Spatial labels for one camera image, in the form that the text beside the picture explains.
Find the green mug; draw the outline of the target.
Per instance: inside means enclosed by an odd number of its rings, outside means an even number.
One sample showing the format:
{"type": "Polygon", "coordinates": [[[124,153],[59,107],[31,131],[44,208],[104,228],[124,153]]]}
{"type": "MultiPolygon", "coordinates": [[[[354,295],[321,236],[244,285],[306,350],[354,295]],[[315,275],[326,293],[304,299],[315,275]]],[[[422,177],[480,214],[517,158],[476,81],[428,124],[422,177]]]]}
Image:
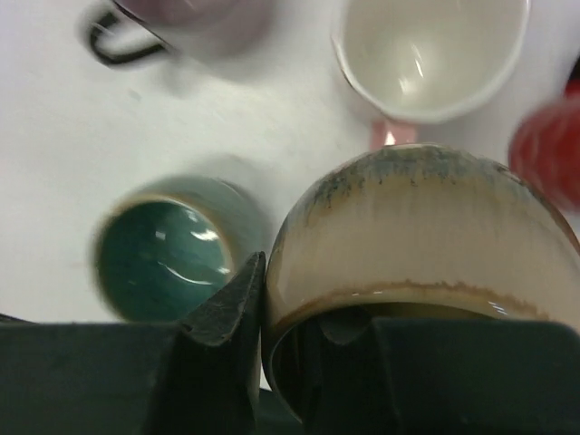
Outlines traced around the green mug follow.
{"type": "Polygon", "coordinates": [[[267,240],[266,215],[245,188],[199,175],[160,179],[101,221],[94,282],[120,319],[171,322],[205,303],[267,240]]]}

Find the pink faceted mug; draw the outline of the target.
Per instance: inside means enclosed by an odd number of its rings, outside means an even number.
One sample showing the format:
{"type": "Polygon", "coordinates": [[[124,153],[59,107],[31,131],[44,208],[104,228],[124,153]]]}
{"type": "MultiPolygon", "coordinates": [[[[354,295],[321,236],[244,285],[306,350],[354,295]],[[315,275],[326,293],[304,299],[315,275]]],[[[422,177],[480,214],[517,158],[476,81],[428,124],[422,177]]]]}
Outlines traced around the pink faceted mug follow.
{"type": "Polygon", "coordinates": [[[370,147],[413,143],[487,103],[514,71],[528,1],[344,1],[333,23],[340,73],[372,115],[370,147]]]}

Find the beige round mug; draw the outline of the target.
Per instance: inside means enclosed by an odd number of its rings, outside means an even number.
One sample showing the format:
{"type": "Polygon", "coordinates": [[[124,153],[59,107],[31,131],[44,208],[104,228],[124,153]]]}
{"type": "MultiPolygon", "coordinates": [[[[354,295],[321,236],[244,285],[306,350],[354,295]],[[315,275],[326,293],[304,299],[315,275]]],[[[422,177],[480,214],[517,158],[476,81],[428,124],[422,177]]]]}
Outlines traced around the beige round mug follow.
{"type": "Polygon", "coordinates": [[[537,188],[433,143],[364,153],[291,208],[266,270],[262,361],[302,417],[298,328],[358,305],[579,325],[579,243],[537,188]]]}

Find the red mug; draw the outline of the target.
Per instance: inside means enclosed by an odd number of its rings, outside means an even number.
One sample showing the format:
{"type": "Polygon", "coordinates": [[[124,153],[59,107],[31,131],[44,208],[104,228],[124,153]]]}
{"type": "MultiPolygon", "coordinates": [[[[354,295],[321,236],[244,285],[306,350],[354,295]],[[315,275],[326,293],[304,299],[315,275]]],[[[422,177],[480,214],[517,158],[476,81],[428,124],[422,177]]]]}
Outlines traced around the red mug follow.
{"type": "Polygon", "coordinates": [[[579,64],[561,97],[531,112],[508,149],[508,166],[557,207],[579,210],[579,64]]]}

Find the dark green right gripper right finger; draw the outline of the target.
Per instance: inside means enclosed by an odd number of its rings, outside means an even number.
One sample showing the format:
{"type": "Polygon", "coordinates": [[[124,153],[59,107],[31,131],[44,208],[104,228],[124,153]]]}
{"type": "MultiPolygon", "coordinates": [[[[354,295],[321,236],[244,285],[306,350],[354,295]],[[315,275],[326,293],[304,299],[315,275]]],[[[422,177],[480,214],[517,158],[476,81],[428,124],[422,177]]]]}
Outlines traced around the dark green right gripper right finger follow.
{"type": "Polygon", "coordinates": [[[579,337],[555,323],[334,312],[307,326],[311,434],[576,434],[579,337]]]}

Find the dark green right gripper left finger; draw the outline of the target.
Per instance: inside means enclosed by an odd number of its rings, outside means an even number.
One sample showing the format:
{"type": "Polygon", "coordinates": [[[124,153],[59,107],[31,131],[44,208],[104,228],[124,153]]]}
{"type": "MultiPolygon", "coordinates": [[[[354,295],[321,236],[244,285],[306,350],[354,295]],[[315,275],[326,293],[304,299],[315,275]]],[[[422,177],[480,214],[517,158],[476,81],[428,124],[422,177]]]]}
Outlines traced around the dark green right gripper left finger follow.
{"type": "Polygon", "coordinates": [[[169,323],[1,318],[4,434],[250,434],[266,257],[169,323]]]}

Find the lilac mug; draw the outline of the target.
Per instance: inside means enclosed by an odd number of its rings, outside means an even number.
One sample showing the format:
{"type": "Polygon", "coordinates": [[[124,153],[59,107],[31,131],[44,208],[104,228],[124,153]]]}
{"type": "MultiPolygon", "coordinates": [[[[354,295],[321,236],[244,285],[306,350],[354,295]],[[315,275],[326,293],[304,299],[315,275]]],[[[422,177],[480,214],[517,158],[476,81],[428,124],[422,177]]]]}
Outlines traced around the lilac mug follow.
{"type": "Polygon", "coordinates": [[[165,53],[215,59],[239,53],[269,26],[274,1],[110,1],[87,23],[83,41],[103,65],[121,67],[165,53]],[[114,51],[105,47],[116,31],[136,24],[155,40],[114,51]]]}

